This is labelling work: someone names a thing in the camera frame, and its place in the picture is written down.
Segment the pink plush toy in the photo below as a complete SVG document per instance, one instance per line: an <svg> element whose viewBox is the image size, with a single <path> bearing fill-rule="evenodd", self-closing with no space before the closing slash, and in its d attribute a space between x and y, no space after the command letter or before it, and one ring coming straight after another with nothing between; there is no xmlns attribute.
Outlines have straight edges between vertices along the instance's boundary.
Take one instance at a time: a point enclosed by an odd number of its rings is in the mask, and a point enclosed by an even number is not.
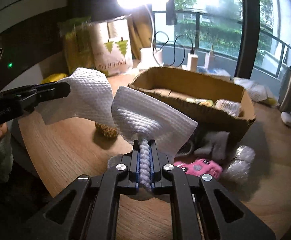
<svg viewBox="0 0 291 240"><path fill-rule="evenodd" d="M197 177L207 173L213 178L218 179L222 174L222 167L216 162L208 159L196 159L191 163L175 161L174 166L182 169L182 171L186 174Z"/></svg>

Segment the bubble wrap roll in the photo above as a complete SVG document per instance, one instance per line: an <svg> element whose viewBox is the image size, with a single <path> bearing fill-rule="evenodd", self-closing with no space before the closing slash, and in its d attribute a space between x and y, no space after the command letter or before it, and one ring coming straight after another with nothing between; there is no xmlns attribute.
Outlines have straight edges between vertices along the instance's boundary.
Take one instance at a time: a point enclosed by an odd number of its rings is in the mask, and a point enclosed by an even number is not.
<svg viewBox="0 0 291 240"><path fill-rule="evenodd" d="M237 184L244 184L248 180L255 155L253 148L246 145L238 146L230 155L230 160L224 167L221 177Z"/></svg>

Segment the brown plush toy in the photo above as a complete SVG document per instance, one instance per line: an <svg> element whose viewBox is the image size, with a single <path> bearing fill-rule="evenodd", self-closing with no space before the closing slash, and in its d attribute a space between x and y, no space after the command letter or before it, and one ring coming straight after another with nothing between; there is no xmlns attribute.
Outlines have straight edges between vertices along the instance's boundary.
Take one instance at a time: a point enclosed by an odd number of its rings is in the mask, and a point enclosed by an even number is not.
<svg viewBox="0 0 291 240"><path fill-rule="evenodd" d="M95 122L95 128L98 133L100 133L106 138L112 139L118 136L118 130L114 127L110 127L110 126Z"/></svg>

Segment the grey sock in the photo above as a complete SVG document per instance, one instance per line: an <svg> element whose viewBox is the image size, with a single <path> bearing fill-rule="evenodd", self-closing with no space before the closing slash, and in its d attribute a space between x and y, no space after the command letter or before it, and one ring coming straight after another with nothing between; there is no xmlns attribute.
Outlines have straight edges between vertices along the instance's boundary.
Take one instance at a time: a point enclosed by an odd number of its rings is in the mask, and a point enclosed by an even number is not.
<svg viewBox="0 0 291 240"><path fill-rule="evenodd" d="M229 132L208 131L199 127L178 150L176 157L210 158L213 161L226 159Z"/></svg>

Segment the white waffle cloth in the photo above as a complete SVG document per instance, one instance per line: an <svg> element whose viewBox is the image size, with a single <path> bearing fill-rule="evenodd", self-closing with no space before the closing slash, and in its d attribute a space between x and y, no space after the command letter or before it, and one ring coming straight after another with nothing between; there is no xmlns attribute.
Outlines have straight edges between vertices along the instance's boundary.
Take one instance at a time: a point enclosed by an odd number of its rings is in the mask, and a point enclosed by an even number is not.
<svg viewBox="0 0 291 240"><path fill-rule="evenodd" d="M130 144L138 140L141 189L134 198L139 201L152 198L150 140L155 141L159 152L173 158L191 137L198 123L135 89L121 86L113 93L106 76L97 70L77 68L62 81L70 85L69 95L40 103L35 109L45 124L74 117L84 118L116 128Z"/></svg>

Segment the yellow packet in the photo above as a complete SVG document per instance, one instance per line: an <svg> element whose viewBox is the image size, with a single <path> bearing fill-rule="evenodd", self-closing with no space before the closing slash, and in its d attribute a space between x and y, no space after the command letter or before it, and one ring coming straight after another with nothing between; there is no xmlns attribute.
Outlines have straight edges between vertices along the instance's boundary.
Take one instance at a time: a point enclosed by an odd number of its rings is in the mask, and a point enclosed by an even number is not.
<svg viewBox="0 0 291 240"><path fill-rule="evenodd" d="M57 82L65 77L68 77L68 75L65 73L52 74L52 75L46 77L45 79L43 79L43 81L41 81L41 84Z"/></svg>

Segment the green plastic package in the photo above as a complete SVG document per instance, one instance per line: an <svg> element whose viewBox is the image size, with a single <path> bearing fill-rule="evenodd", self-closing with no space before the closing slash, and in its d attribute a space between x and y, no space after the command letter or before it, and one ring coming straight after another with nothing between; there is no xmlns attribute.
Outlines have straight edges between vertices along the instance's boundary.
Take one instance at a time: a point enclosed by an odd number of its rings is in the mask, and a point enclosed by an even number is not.
<svg viewBox="0 0 291 240"><path fill-rule="evenodd" d="M59 34L69 73L77 68L94 69L94 56L90 40L90 17L71 18L58 22Z"/></svg>

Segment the paper cup package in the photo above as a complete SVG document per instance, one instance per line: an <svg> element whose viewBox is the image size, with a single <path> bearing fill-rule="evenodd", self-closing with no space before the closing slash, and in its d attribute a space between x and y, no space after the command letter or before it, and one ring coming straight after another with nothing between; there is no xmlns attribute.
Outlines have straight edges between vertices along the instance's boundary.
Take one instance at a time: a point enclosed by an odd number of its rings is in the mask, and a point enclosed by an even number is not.
<svg viewBox="0 0 291 240"><path fill-rule="evenodd" d="M109 21L89 23L94 66L106 76L127 72L133 67L128 19L126 16Z"/></svg>

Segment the white desk lamp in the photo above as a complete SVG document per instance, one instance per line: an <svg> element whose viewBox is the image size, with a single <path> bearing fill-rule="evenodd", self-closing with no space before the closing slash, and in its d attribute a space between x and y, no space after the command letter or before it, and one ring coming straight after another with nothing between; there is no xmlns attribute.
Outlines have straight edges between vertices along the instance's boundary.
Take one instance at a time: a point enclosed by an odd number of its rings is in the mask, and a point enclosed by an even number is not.
<svg viewBox="0 0 291 240"><path fill-rule="evenodd" d="M152 3L166 3L168 0L117 0L118 5L131 13L128 17L132 52L140 62L140 71L161 64L154 55L154 20L149 6Z"/></svg>

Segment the brown cardboard box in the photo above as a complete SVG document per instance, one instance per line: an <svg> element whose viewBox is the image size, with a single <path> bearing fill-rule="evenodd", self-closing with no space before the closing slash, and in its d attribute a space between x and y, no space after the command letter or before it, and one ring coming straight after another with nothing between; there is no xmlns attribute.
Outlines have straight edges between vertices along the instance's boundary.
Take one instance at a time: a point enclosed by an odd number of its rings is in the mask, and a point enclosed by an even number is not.
<svg viewBox="0 0 291 240"><path fill-rule="evenodd" d="M209 75L173 67L151 67L128 86L170 105L208 130L229 132L233 143L241 141L256 120L252 100L243 87ZM237 102L239 115L233 117L188 99Z"/></svg>

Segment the white earbuds case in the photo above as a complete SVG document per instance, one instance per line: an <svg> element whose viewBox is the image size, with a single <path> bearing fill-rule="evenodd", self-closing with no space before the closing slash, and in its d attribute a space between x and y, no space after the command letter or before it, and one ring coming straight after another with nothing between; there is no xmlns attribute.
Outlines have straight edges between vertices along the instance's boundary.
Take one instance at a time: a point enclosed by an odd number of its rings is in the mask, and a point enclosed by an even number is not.
<svg viewBox="0 0 291 240"><path fill-rule="evenodd" d="M280 117L284 125L291 127L291 115L289 113L282 112Z"/></svg>

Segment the white tissue packet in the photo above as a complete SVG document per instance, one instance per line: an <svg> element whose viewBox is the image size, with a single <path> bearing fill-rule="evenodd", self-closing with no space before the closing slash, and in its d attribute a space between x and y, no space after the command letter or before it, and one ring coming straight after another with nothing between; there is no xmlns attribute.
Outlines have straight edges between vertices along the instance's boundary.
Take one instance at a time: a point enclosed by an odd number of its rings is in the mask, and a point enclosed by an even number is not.
<svg viewBox="0 0 291 240"><path fill-rule="evenodd" d="M244 87L252 101L263 103L269 106L278 106L277 99L269 87L261 85L256 81L244 79L241 77L234 77L233 82L236 85Z"/></svg>

